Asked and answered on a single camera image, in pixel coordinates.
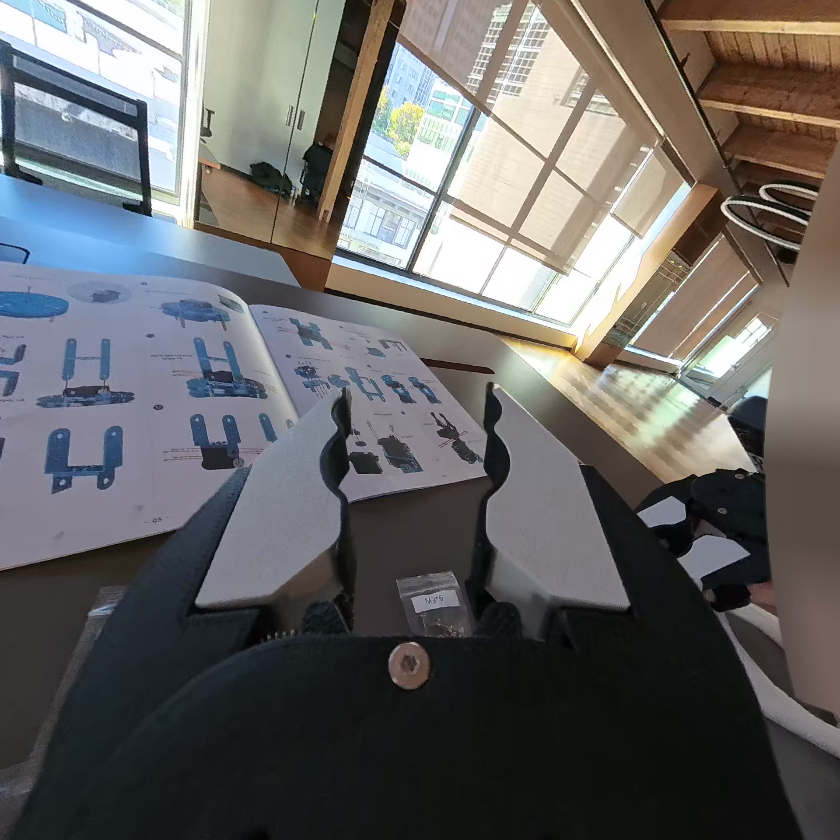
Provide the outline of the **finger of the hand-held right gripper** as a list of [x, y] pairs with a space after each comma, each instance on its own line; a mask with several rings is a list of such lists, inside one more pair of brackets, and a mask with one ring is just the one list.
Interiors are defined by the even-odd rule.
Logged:
[[738, 542], [711, 534], [700, 535], [689, 550], [678, 558], [680, 566], [695, 582], [701, 582], [736, 562], [750, 556]]
[[637, 511], [637, 517], [651, 530], [679, 526], [687, 521], [686, 503], [669, 496]]

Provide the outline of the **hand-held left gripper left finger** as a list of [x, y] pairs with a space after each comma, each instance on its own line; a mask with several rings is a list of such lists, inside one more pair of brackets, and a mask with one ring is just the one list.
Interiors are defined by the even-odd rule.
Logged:
[[353, 595], [356, 560], [346, 438], [351, 394], [322, 399], [250, 467], [195, 605], [220, 612], [265, 607], [282, 631], [308, 607]]

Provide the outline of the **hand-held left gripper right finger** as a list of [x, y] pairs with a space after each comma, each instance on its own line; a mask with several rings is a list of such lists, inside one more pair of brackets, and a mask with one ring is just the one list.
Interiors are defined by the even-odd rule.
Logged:
[[544, 638], [556, 610], [625, 613], [631, 603], [582, 464], [498, 384], [486, 386], [480, 501], [466, 581], [477, 621], [517, 608], [525, 637]]

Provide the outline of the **small clear screw bag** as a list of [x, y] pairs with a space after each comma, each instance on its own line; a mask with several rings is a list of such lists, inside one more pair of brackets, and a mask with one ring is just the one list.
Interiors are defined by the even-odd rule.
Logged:
[[395, 582], [411, 635], [467, 638], [473, 623], [466, 597], [451, 570]]

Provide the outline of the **pale grey blurred column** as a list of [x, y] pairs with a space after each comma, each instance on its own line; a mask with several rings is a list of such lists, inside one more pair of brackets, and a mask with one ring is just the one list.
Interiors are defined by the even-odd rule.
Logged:
[[838, 715], [838, 150], [778, 330], [765, 435], [774, 599], [795, 696]]

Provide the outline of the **light grey table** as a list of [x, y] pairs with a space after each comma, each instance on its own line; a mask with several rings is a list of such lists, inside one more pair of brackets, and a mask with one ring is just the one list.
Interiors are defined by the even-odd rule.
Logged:
[[2, 242], [16, 245], [14, 226], [45, 230], [56, 244], [64, 236], [94, 239], [112, 246], [299, 287], [283, 257], [274, 250], [181, 227], [84, 197], [1, 176]]

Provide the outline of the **large dark framed window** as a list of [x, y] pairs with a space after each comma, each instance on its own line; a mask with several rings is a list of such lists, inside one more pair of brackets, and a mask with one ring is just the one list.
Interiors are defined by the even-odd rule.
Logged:
[[688, 194], [572, 2], [406, 2], [339, 247], [582, 330]]

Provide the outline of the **black bag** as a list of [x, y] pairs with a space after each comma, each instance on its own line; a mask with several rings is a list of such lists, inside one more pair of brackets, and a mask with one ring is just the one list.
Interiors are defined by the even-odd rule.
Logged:
[[310, 203], [318, 203], [326, 182], [333, 149], [323, 142], [313, 143], [302, 156], [301, 194]]
[[289, 176], [272, 164], [261, 161], [249, 167], [250, 179], [257, 186], [279, 196], [291, 197], [293, 183]]

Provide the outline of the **beige roller blind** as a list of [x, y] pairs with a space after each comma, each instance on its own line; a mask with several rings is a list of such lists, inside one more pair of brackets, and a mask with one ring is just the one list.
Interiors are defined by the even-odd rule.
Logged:
[[604, 217], [642, 238], [685, 183], [570, 2], [407, 2], [399, 43], [479, 114], [456, 222], [566, 270]]

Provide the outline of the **wooden pillar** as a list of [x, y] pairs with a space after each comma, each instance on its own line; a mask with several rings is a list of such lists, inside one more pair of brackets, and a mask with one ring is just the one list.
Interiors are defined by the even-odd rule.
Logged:
[[360, 23], [351, 28], [350, 51], [355, 55], [353, 76], [319, 199], [318, 220], [325, 224], [332, 222], [344, 182], [358, 172], [406, 2], [348, 2], [345, 7], [359, 13]]

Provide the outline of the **black mesh chair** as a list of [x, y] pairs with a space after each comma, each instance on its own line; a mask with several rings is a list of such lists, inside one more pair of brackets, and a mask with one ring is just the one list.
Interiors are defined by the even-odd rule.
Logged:
[[145, 101], [1, 44], [2, 173], [151, 217]]

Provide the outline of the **white cabinet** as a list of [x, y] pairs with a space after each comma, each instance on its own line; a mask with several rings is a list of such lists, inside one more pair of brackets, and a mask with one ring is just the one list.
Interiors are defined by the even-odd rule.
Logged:
[[[207, 224], [269, 242], [280, 204], [300, 188], [302, 156], [314, 143], [343, 1], [213, 1], [203, 85], [211, 136], [202, 145]], [[249, 167], [265, 161], [293, 183], [291, 197], [257, 186]]]

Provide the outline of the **white framed window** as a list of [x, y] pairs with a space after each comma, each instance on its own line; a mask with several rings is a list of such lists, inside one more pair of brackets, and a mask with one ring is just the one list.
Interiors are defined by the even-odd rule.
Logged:
[[143, 99], [156, 200], [181, 196], [193, 2], [2, 1], [2, 39], [79, 77]]

